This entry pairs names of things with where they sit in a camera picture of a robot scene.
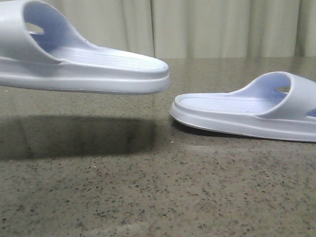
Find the curtain fold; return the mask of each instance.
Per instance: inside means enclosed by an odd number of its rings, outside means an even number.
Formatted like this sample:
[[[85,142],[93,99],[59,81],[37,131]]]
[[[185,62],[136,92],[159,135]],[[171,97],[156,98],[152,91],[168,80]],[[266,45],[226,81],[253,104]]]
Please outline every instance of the curtain fold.
[[[90,42],[149,56],[316,56],[316,0],[44,1]]]

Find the textured footbed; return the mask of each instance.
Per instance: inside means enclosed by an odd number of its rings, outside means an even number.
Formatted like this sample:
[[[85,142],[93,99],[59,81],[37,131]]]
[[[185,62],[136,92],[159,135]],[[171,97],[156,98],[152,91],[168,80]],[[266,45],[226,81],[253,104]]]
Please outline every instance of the textured footbed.
[[[54,50],[47,50],[49,54],[56,58],[64,58],[73,62],[94,64],[94,65],[107,65],[115,68],[128,68],[128,69],[156,69],[157,64],[153,61],[147,61],[146,57],[144,59],[137,59],[132,57],[106,55],[106,50],[100,50],[100,52],[95,52],[93,50],[89,51],[87,49],[72,49],[72,48],[56,48]]]
[[[225,95],[205,94],[199,97],[186,97],[181,100],[181,105],[199,111],[207,112],[229,112],[238,114],[259,114],[276,106],[282,101],[277,99],[255,99],[245,97],[234,97]]]

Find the granite countertop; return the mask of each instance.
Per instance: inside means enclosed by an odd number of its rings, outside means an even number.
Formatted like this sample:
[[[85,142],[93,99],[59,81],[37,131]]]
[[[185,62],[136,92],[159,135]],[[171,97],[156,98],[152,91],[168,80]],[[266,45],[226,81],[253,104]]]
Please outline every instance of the granite countertop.
[[[316,236],[316,144],[173,121],[175,96],[316,58],[169,59],[171,87],[118,96],[0,87],[1,237]]]

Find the slide sandal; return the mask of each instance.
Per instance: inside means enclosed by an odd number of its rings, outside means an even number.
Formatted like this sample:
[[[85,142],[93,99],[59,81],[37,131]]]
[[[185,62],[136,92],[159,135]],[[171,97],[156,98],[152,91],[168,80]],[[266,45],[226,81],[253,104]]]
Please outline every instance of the slide sandal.
[[[179,95],[170,113],[180,123],[208,131],[316,142],[316,83],[286,72],[267,73],[231,93]]]
[[[27,23],[41,32],[29,32]],[[98,47],[40,0],[0,2],[0,85],[59,91],[150,94],[169,86],[156,58]]]

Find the curtain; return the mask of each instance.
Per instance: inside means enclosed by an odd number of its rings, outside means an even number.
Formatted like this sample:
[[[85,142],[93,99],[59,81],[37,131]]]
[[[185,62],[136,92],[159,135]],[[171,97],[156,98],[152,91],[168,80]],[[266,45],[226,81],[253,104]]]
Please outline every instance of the curtain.
[[[44,1],[90,42],[158,58],[316,56],[316,0]]]

